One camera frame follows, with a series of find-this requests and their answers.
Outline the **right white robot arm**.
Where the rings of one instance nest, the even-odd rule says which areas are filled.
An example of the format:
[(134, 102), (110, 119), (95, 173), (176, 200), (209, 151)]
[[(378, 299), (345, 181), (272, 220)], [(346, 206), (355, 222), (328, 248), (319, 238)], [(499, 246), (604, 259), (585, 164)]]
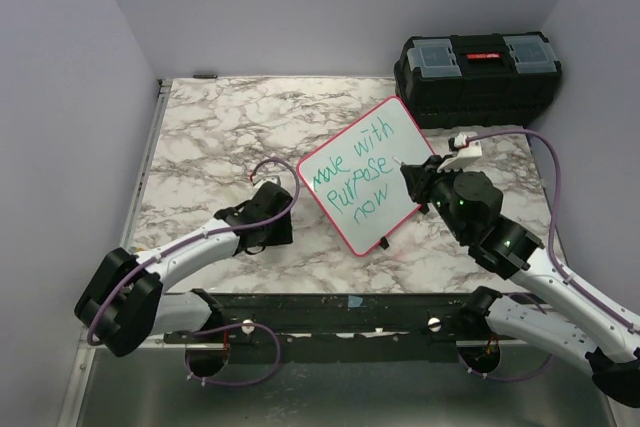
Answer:
[(639, 405), (639, 317), (571, 269), (521, 224), (501, 213), (503, 194), (482, 172), (440, 171), (442, 159), (400, 166), (409, 197), (433, 208), (459, 244), (483, 269), (540, 297), (558, 317), (528, 313), (493, 294), (464, 309), (460, 326), (469, 337), (489, 332), (523, 340), (590, 375), (608, 397)]

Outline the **pink framed whiteboard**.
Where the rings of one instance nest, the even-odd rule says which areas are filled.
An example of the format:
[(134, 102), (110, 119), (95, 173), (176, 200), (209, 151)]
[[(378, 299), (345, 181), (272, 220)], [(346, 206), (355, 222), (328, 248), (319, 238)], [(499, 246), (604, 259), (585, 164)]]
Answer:
[(350, 251), (368, 255), (417, 210), (392, 156), (422, 164), (434, 154), (397, 96), (372, 108), (297, 165), (297, 174)]

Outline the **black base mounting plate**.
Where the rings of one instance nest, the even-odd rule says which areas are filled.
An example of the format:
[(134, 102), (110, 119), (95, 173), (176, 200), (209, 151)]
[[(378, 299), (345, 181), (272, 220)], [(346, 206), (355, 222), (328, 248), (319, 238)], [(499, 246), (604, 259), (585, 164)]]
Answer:
[[(347, 296), (364, 299), (349, 309)], [(491, 304), (501, 293), (466, 294), (216, 294), (218, 314), (205, 335), (176, 332), (206, 360), (266, 363), (454, 362), (457, 345), (489, 341)]]

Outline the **black plastic toolbox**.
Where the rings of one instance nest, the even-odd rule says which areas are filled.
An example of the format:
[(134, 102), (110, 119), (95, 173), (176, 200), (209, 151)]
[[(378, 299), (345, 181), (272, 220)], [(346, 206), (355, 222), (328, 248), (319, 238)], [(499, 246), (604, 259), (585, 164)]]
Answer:
[(551, 105), (562, 79), (539, 31), (413, 36), (393, 72), (396, 95), (422, 129), (526, 127)]

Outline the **aluminium table edge rail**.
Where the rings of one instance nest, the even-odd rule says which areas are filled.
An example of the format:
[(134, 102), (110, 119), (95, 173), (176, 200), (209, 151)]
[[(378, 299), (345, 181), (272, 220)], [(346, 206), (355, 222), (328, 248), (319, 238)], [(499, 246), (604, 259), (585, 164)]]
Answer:
[[(151, 125), (146, 134), (145, 147), (138, 165), (134, 188), (126, 211), (125, 223), (118, 246), (129, 250), (136, 231), (138, 216), (144, 197), (149, 171), (161, 132), (168, 100), (172, 89), (172, 79), (159, 79), (159, 92), (152, 111)], [(82, 327), (78, 337), (77, 351), (71, 369), (57, 426), (76, 426), (81, 413), (84, 395), (88, 385), (95, 356), (95, 348), (86, 343), (87, 328)]]

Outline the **blue tape piece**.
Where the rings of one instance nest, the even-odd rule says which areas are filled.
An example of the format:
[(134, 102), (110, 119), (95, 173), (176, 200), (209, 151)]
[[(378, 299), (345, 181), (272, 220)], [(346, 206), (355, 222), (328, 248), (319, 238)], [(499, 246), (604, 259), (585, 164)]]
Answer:
[(363, 304), (364, 299), (360, 296), (356, 295), (348, 295), (347, 296), (347, 307), (349, 309), (360, 308)]

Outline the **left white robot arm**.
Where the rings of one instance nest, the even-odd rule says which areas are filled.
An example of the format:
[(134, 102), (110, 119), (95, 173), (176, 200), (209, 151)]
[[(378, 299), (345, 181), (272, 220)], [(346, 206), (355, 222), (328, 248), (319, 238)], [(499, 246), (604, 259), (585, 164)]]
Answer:
[(137, 254), (122, 247), (101, 261), (74, 307), (75, 317), (117, 357), (130, 354), (153, 335), (190, 332), (214, 340), (222, 327), (216, 301), (201, 289), (168, 290), (213, 263), (238, 254), (293, 242), (292, 195), (262, 181), (252, 198), (221, 209), (195, 231)]

